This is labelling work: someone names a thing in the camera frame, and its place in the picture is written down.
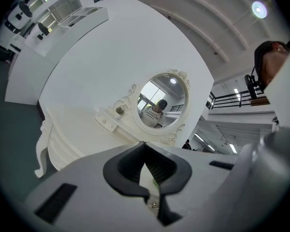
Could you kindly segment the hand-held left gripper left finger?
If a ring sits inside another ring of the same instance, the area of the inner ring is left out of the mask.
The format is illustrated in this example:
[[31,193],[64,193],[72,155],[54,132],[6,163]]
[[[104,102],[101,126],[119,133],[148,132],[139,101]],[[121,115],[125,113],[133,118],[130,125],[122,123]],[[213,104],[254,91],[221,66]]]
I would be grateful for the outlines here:
[[33,213],[63,184],[75,191],[48,227],[61,232],[157,232],[159,221],[140,197],[119,194],[105,181],[103,166],[112,157],[131,148],[124,145],[80,158],[56,172],[26,198]]

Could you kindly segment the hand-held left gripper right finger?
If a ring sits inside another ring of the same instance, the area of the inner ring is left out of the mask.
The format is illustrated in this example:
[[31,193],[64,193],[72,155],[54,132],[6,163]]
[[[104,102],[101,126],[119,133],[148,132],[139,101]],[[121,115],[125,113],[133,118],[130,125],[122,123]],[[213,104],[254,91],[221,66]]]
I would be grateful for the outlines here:
[[236,157],[145,143],[145,163],[158,184],[158,217],[145,226],[228,226],[228,175]]

